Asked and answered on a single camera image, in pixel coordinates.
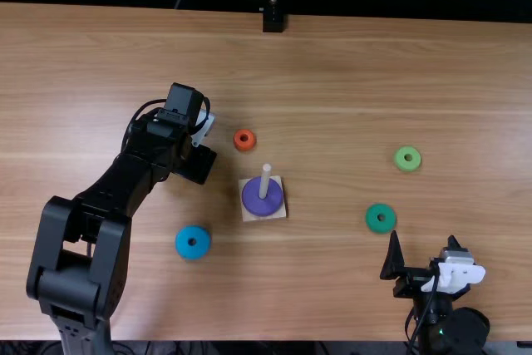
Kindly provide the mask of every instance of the wood grain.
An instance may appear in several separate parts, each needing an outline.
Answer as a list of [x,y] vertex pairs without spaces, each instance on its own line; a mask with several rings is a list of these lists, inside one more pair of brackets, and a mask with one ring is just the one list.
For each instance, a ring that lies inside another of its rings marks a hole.
[[[252,14],[21,4],[0,5],[0,338],[57,338],[24,289],[42,207],[93,183],[173,81],[210,98],[219,158],[135,215],[113,338],[402,340],[411,303],[379,280],[388,237],[364,223],[385,202],[409,264],[456,235],[487,268],[458,305],[492,340],[531,339],[531,26],[292,16],[270,35]],[[393,165],[401,145],[419,172]],[[243,224],[238,179],[264,162],[288,219]],[[214,244],[186,263],[192,223]]]

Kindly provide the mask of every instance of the white bracket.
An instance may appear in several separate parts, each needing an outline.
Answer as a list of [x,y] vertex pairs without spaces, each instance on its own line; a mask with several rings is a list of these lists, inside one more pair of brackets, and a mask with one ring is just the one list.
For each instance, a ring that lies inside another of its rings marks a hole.
[[[440,262],[438,267],[440,268],[440,278],[438,279],[437,291],[441,293],[457,293],[467,284],[480,283],[485,276],[485,269],[479,265]],[[433,284],[434,276],[423,284],[421,291],[429,293],[432,291]]]
[[[204,120],[206,115],[207,115],[207,111],[199,110],[199,115],[198,115],[198,120],[196,121],[196,125],[198,125],[202,120]],[[203,141],[203,139],[209,134],[210,129],[212,128],[215,119],[216,119],[216,115],[213,114],[212,112],[209,113],[209,119],[205,122],[205,125],[203,125],[203,128],[201,128],[198,132],[192,135],[192,145],[194,147],[198,147]]]

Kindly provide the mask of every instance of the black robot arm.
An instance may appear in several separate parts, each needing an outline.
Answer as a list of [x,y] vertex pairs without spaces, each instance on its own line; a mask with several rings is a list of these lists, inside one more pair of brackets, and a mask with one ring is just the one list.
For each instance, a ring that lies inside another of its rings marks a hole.
[[[114,354],[109,319],[126,284],[133,214],[170,173],[203,184],[214,163],[216,153],[192,146],[203,102],[208,118],[201,93],[173,84],[163,108],[130,123],[121,153],[93,186],[45,205],[26,290],[57,325],[65,354]],[[63,248],[80,239],[95,244],[93,254]]]
[[[405,333],[408,336],[408,323],[412,316],[416,318],[416,329],[409,338],[406,355],[414,353],[412,349],[416,339],[420,355],[481,354],[490,332],[490,321],[476,309],[452,307],[454,301],[470,291],[470,285],[445,286],[440,285],[442,282],[438,283],[440,270],[450,271],[444,281],[452,283],[451,276],[455,273],[466,276],[478,272],[478,269],[483,270],[475,264],[470,251],[460,246],[455,236],[447,239],[447,247],[441,250],[438,258],[431,259],[428,268],[407,267],[397,232],[392,231],[381,279],[396,280],[393,296],[409,298],[414,303],[406,319]],[[424,290],[427,286],[431,287],[430,291]]]

